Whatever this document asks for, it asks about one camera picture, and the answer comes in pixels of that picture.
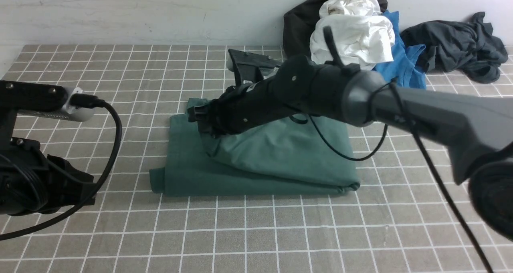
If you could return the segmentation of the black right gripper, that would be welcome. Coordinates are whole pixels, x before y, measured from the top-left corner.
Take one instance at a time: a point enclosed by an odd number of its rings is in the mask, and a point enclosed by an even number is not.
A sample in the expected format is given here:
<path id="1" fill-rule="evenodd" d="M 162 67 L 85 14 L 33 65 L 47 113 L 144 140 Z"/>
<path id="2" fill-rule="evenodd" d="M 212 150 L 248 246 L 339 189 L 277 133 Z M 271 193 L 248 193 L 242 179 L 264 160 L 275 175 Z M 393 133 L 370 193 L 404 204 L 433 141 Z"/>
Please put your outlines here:
<path id="1" fill-rule="evenodd" d="M 219 98 L 188 108 L 188 121 L 197 123 L 200 133 L 218 138 L 300 114 L 299 109 L 275 96 L 272 90 L 275 83 L 271 80 L 232 86 Z"/>

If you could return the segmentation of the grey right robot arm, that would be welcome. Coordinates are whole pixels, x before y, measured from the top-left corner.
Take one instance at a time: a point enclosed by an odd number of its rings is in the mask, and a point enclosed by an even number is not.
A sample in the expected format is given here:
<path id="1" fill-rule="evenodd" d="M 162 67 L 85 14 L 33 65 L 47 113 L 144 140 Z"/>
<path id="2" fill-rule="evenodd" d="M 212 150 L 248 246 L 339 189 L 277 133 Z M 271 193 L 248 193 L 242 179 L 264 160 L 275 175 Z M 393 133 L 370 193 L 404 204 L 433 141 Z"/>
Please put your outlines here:
<path id="1" fill-rule="evenodd" d="M 297 55 L 275 75 L 187 110 L 191 123 L 214 136 L 240 134 L 297 113 L 356 127 L 379 121 L 445 146 L 454 183 L 468 181 L 478 215 L 512 239 L 512 98 L 403 88 L 356 64 L 317 65 Z"/>

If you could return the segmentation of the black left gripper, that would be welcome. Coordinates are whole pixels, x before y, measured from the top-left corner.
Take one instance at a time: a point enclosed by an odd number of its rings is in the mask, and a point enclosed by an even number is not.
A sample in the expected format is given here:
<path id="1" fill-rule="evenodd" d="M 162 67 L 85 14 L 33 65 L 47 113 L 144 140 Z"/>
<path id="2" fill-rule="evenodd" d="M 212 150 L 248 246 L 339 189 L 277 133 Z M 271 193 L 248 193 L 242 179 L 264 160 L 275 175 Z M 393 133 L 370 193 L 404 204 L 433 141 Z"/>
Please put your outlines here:
<path id="1" fill-rule="evenodd" d="M 44 156 L 35 140 L 12 137 L 1 143 L 0 213 L 50 214 L 77 205 L 92 192 L 94 177 L 67 160 Z"/>

